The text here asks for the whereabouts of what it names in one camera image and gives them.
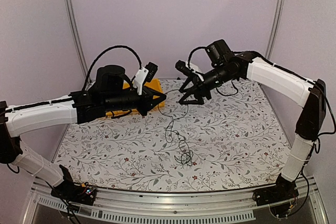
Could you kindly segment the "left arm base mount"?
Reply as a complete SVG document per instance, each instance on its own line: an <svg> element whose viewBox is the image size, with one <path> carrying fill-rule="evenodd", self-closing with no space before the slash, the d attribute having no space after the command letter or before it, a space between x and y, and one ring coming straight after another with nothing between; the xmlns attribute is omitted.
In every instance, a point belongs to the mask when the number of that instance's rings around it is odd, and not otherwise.
<svg viewBox="0 0 336 224"><path fill-rule="evenodd" d="M97 195L97 186L88 182L82 184L74 183L72 176L67 168L59 165L63 181L58 186L53 186L51 195L64 201L76 202L83 205L92 206Z"/></svg>

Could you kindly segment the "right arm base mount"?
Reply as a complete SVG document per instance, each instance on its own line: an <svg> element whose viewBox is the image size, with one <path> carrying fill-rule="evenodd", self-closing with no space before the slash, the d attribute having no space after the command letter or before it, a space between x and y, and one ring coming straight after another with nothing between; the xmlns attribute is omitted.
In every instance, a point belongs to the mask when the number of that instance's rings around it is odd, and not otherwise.
<svg viewBox="0 0 336 224"><path fill-rule="evenodd" d="M270 207L271 214L276 218L287 218L296 206L298 196L296 182L289 182L279 175L275 185L254 190L252 199L257 206L275 204Z"/></svg>

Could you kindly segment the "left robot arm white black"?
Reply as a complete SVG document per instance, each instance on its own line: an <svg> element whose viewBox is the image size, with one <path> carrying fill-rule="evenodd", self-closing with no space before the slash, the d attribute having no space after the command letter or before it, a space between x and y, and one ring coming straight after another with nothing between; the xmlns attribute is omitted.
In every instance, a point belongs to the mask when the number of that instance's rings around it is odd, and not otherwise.
<svg viewBox="0 0 336 224"><path fill-rule="evenodd" d="M78 195L72 177L64 166L56 165L23 143L24 133L62 124L82 124L106 116L108 112L137 110L142 116L166 99L162 92L146 87L158 70L148 63L130 80L125 69L107 65L97 71L96 81L89 89L72 92L56 100L21 106L1 102L1 163L13 164L37 176L67 200Z"/></svg>

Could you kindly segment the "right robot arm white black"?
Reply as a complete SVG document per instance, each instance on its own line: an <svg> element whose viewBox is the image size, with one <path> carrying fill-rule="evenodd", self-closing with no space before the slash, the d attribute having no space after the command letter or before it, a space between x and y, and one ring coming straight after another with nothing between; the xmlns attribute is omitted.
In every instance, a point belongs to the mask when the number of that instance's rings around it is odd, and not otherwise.
<svg viewBox="0 0 336 224"><path fill-rule="evenodd" d="M292 186L304 165L309 161L313 145L325 118L327 109L326 85L302 77L286 68L270 62L256 51L234 52L224 40L203 47L211 60L212 70L201 73L190 60L179 60L175 67L187 79L180 87L183 94L180 104L204 104L211 99L211 90L232 80L251 80L283 94L302 108L296 122L295 140L288 160L271 190L276 201L291 194Z"/></svg>

